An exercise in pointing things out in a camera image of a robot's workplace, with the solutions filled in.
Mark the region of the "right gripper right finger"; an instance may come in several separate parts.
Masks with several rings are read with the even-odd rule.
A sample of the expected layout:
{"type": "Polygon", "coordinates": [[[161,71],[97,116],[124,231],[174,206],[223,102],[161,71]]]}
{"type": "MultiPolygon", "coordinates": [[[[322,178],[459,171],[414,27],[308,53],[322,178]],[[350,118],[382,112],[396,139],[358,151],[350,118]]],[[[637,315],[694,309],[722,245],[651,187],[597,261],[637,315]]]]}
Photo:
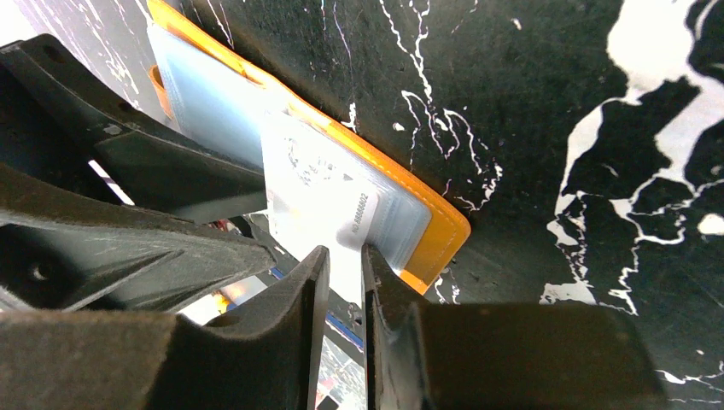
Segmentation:
{"type": "Polygon", "coordinates": [[[665,409],[628,318],[586,304],[440,304],[361,250],[370,409],[665,409]]]}

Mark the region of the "orange leather card holder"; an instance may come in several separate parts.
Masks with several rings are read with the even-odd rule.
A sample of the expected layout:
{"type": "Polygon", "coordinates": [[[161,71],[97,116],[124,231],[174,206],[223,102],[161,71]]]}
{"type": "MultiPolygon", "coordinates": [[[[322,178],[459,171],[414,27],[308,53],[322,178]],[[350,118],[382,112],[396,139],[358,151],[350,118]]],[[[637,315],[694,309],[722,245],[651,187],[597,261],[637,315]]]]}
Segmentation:
{"type": "Polygon", "coordinates": [[[182,133],[263,174],[269,231],[295,258],[330,251],[332,289],[359,299],[375,245],[424,293],[470,235],[441,195],[163,1],[148,4],[161,101],[182,133]]]}

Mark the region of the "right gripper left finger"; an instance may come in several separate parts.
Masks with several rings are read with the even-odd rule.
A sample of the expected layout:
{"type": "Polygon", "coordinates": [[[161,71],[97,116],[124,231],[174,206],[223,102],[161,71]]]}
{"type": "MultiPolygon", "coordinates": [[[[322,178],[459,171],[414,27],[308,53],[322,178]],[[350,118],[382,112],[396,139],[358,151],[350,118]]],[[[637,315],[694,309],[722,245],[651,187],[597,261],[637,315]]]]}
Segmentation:
{"type": "Polygon", "coordinates": [[[312,409],[329,274],[318,246],[204,326],[171,313],[3,313],[1,406],[312,409]]]}

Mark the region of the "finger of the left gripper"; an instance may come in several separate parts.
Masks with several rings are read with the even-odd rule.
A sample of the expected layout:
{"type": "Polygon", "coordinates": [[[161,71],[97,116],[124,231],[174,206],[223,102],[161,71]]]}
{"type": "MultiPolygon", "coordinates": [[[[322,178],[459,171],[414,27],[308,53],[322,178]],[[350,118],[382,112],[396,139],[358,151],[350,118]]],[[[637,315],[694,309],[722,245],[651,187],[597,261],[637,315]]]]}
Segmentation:
{"type": "Polygon", "coordinates": [[[266,207],[261,173],[134,109],[55,37],[5,45],[1,64],[139,207],[202,224],[266,207]]]}
{"type": "Polygon", "coordinates": [[[253,239],[1,168],[1,308],[177,312],[274,267],[253,239]]]}

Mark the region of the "white numbered card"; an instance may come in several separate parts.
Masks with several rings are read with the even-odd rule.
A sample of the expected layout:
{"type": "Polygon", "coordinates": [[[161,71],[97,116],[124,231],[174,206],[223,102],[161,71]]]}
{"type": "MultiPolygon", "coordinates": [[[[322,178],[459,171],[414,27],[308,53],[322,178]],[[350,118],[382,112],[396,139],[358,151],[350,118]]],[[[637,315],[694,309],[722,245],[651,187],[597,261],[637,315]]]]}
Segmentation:
{"type": "Polygon", "coordinates": [[[272,236],[292,255],[321,245],[330,288],[362,303],[361,248],[378,195],[338,143],[289,114],[271,114],[261,134],[272,236]]]}

